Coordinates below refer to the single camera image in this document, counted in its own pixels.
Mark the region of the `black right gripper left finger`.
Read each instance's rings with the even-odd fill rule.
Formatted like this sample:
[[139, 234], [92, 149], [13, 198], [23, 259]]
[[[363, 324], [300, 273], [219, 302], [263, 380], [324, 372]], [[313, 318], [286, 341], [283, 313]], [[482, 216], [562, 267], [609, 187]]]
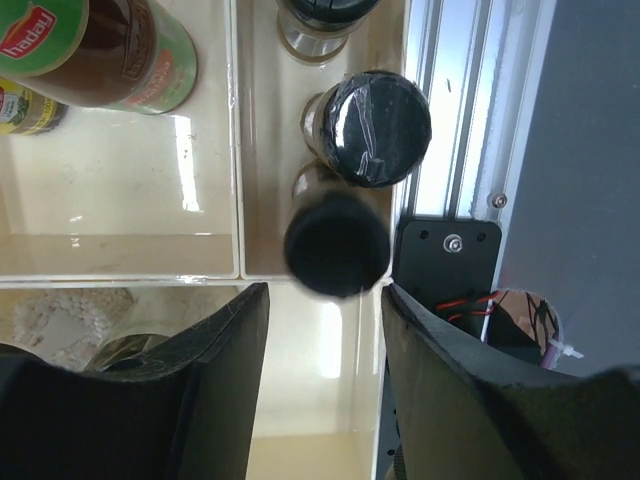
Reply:
[[242, 479], [269, 325], [269, 288], [103, 371], [1, 357], [5, 479]]

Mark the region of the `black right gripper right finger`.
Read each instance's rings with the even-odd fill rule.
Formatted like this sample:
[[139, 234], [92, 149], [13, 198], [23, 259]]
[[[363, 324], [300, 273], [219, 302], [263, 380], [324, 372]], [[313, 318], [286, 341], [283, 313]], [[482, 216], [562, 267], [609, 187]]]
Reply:
[[382, 316], [411, 479], [635, 479], [639, 370], [578, 378], [504, 354], [396, 285]]

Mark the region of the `sesame seed shaker jar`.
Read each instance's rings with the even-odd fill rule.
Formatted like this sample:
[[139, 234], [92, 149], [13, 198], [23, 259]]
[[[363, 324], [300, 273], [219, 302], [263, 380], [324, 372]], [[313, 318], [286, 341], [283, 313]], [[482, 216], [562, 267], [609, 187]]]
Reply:
[[1, 344], [75, 372], [104, 370], [176, 330], [124, 288], [29, 291], [1, 307]]

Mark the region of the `dark pepper grinder jar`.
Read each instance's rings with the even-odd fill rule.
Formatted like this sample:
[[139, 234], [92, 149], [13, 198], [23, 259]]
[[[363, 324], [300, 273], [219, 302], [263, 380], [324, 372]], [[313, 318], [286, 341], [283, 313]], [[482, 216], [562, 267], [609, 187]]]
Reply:
[[422, 90], [404, 76], [370, 70], [348, 76], [305, 105], [307, 147], [347, 183], [381, 189], [402, 182], [432, 139]]

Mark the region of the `yellow label sauce bottle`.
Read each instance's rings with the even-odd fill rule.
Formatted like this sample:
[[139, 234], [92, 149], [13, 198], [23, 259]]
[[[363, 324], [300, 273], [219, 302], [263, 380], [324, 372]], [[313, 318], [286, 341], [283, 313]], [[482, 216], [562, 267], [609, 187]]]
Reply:
[[5, 78], [1, 79], [1, 134], [38, 135], [55, 129], [68, 106]]

